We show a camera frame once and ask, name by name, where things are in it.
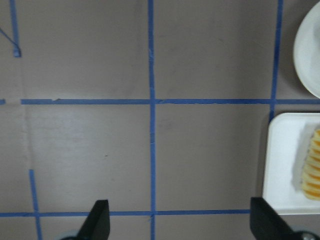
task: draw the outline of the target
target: metal screw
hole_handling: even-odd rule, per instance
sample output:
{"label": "metal screw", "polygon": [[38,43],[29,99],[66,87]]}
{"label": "metal screw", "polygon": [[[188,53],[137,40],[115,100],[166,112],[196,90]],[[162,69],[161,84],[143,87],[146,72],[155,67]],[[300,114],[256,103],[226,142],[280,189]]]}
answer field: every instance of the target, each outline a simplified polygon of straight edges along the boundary
{"label": "metal screw", "polygon": [[304,232],[304,233],[301,235],[301,239],[302,239],[302,240],[316,240],[315,236],[313,236],[313,235],[310,234],[310,233],[306,233],[306,232]]}

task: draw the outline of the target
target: round white plate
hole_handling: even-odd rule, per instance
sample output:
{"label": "round white plate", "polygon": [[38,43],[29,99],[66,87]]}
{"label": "round white plate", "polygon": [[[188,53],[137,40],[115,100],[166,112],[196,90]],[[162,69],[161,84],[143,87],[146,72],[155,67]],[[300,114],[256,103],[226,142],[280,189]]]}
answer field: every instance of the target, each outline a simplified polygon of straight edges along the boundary
{"label": "round white plate", "polygon": [[320,98],[320,2],[309,11],[299,27],[293,61],[302,84]]}

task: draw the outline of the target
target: yellow food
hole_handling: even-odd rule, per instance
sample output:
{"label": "yellow food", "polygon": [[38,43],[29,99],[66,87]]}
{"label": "yellow food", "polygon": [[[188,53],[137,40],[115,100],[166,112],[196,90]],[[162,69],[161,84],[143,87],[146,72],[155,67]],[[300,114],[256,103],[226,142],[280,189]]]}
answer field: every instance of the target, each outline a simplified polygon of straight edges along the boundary
{"label": "yellow food", "polygon": [[301,188],[311,200],[320,201],[320,129],[314,132],[302,170]]}

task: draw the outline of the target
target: rectangular white tray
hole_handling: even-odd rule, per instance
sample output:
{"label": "rectangular white tray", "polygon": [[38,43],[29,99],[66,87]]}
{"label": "rectangular white tray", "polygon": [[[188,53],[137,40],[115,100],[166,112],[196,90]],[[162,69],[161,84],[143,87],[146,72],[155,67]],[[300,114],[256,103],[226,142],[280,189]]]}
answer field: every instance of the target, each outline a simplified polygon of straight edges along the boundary
{"label": "rectangular white tray", "polygon": [[283,113],[268,131],[263,198],[280,215],[320,214],[320,201],[306,198],[301,173],[320,113]]}

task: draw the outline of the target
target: white plate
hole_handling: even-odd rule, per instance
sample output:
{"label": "white plate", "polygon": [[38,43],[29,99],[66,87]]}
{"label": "white plate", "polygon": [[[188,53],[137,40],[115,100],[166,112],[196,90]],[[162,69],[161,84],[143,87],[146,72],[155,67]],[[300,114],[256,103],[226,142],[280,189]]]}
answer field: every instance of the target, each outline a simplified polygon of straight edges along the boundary
{"label": "white plate", "polygon": [[302,84],[320,98],[320,2],[309,11],[299,27],[293,61]]}
{"label": "white plate", "polygon": [[283,113],[269,126],[263,198],[278,214],[320,214],[320,201],[300,188],[310,139],[320,128],[320,113]]}

